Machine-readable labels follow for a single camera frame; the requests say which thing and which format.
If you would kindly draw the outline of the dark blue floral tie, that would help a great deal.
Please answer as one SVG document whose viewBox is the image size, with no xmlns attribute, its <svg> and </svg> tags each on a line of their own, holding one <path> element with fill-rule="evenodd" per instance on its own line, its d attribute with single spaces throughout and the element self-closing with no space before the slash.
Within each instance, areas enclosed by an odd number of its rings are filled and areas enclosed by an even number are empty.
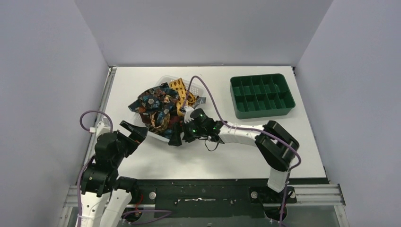
<svg viewBox="0 0 401 227">
<path fill-rule="evenodd" d="M 128 109 L 134 113 L 151 113 L 165 111 L 170 113 L 178 101 L 178 93 L 167 84 L 149 88 L 141 93 L 137 99 L 128 105 Z"/>
</svg>

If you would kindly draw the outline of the white plastic basket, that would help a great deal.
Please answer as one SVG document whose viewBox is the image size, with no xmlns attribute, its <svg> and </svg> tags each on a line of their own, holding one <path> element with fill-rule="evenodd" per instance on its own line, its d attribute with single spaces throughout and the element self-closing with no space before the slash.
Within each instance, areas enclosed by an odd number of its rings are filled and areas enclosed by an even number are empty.
<svg viewBox="0 0 401 227">
<path fill-rule="evenodd" d="M 128 109 L 134 113 L 134 123 L 142 123 L 149 135 L 169 142 L 175 123 L 183 124 L 184 114 L 180 110 L 184 99 L 186 106 L 196 108 L 206 103 L 204 91 L 196 84 L 182 78 L 162 76 L 154 87 L 142 92 Z"/>
</svg>

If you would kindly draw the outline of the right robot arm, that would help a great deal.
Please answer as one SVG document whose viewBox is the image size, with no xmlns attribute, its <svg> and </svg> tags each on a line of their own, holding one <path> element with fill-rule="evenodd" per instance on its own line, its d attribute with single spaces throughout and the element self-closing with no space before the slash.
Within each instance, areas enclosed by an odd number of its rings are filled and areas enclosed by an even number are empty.
<svg viewBox="0 0 401 227">
<path fill-rule="evenodd" d="M 277 121 L 265 125 L 238 125 L 208 117 L 203 109 L 187 107 L 183 122 L 173 125 L 168 144 L 181 146 L 183 142 L 208 140 L 217 144 L 242 144 L 256 147 L 267 164 L 270 174 L 267 186 L 281 192 L 285 189 L 291 171 L 291 162 L 299 157 L 299 142 Z"/>
</svg>

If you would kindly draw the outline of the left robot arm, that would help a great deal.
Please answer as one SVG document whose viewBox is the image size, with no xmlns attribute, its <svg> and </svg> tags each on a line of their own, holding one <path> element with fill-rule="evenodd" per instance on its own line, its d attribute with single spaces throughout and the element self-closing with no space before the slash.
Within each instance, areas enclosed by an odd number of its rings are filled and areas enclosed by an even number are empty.
<svg viewBox="0 0 401 227">
<path fill-rule="evenodd" d="M 126 206 L 140 197 L 137 179 L 119 176 L 118 168 L 145 140 L 148 129 L 126 121 L 120 126 L 128 136 L 102 122 L 89 129 L 96 135 L 95 154 L 77 183 L 78 227 L 115 227 Z"/>
</svg>

